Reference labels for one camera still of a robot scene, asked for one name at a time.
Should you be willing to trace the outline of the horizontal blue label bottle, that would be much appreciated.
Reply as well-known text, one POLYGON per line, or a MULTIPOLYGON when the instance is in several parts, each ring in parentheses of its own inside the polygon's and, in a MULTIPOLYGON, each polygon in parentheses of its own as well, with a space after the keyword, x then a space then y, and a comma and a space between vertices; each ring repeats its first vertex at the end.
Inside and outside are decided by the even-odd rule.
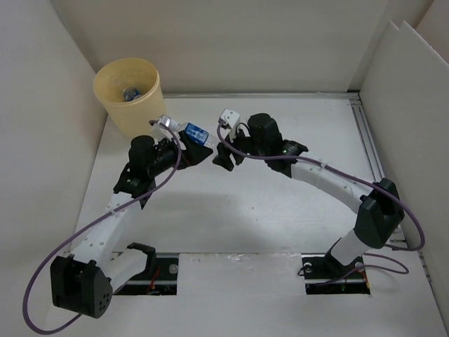
POLYGON ((214 148, 219 143, 219 140, 209 131, 200 128, 192 123, 184 123, 181 125, 181 130, 184 131, 187 137, 198 145, 209 148, 214 148))

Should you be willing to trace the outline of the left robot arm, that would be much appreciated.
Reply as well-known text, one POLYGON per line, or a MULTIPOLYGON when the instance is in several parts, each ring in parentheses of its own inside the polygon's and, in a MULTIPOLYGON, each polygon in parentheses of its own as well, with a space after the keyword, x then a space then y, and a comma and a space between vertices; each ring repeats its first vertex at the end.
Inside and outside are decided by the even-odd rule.
POLYGON ((213 150, 200 144, 185 131, 177 140, 138 136, 131 140, 128 163, 114 186, 107 217, 79 242, 68 256, 51 263, 51 291, 54 306, 99 318, 104 315, 114 292, 134 276, 149 278, 156 273, 155 248, 129 244, 123 253, 112 253, 125 229, 128 214, 143 209, 156 187, 156 177, 169 169, 196 166, 213 150))

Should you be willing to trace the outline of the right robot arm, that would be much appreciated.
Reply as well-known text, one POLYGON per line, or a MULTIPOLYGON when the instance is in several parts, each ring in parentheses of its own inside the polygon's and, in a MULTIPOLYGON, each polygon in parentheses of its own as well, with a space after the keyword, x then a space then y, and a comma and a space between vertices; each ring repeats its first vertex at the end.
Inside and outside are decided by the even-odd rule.
POLYGON ((232 171, 244 159, 262 160, 273 171, 307 183, 342 202, 356 214, 354 227, 326 252, 323 264, 334 277, 351 272, 355 260, 370 249, 381 249, 404 219, 395 184, 384 178, 362 182, 327 166, 308 148, 283 138, 276 121, 266 113, 255 114, 245 130, 238 113, 225 109, 218 119, 215 165, 232 171))

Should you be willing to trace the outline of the yellow plastic bin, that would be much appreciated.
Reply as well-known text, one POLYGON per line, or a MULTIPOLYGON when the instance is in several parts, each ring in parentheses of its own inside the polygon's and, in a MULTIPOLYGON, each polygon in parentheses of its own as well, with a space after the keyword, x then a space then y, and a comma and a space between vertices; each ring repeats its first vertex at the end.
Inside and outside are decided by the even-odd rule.
POLYGON ((128 138, 148 134, 149 122, 166 113, 160 75, 150 61, 142 58, 122 58, 105 65, 95 75, 93 91, 109 118, 128 138), (125 102, 123 90, 130 87, 137 88, 142 97, 125 102))

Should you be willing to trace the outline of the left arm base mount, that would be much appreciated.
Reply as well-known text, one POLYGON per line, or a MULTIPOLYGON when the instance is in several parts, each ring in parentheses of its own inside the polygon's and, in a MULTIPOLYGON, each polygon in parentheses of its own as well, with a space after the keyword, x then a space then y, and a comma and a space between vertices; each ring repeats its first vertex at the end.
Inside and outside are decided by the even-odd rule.
POLYGON ((139 243, 132 243, 127 249, 143 252, 147 257, 145 269, 120 286, 114 295, 118 296, 175 296, 179 270, 178 253, 157 253, 156 249, 139 243))

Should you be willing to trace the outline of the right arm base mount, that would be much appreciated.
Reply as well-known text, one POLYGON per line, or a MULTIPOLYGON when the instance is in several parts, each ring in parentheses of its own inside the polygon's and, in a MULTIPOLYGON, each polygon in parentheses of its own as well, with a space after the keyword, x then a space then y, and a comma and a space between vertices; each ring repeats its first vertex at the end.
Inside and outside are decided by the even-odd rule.
POLYGON ((370 295, 368 278, 363 269, 363 258, 357 257, 348 266, 330 262, 324 253, 304 253, 297 275, 304 279, 307 295, 370 295))

